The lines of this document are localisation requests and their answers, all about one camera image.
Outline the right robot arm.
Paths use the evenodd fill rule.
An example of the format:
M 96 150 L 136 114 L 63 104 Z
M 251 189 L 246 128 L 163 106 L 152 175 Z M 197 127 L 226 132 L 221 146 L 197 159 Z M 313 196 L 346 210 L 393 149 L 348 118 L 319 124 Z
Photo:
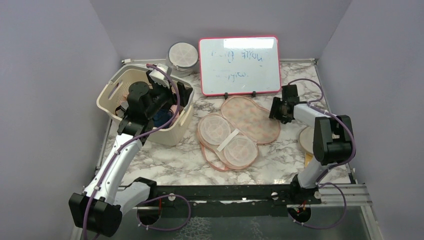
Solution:
M 300 204 L 314 195 L 318 184 L 331 169 L 352 160 L 356 143 L 348 115 L 334 115 L 301 101 L 294 84 L 282 86 L 281 91 L 281 97 L 273 98 L 269 118 L 282 124 L 297 120 L 313 128 L 313 158 L 293 177 L 288 190 L 289 199 Z

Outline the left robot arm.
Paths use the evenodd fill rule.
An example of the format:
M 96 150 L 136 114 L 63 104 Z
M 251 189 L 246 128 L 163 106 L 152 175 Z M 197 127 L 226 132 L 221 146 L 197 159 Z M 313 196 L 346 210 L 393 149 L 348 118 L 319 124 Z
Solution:
M 74 224 L 82 229 L 83 239 L 88 232 L 111 237 L 121 225 L 124 215 L 139 203 L 152 205 L 157 200 L 156 182 L 140 178 L 123 191 L 118 188 L 130 163 L 142 149 L 147 138 L 169 126 L 174 113 L 165 123 L 154 127 L 154 117 L 166 104 L 179 106 L 177 84 L 168 86 L 138 81 L 130 85 L 128 104 L 118 125 L 114 146 L 91 183 L 82 193 L 73 193 L 68 201 Z

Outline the floral mesh laundry bag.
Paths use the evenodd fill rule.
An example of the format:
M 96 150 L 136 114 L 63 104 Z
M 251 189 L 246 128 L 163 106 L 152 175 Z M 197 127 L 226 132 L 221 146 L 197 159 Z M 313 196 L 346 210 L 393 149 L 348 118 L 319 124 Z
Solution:
M 269 110 L 245 96 L 232 96 L 224 101 L 220 111 L 201 118 L 197 137 L 204 157 L 206 151 L 216 161 L 205 158 L 210 167 L 219 171 L 243 170 L 258 158 L 260 145 L 274 142 L 281 126 L 269 118 Z

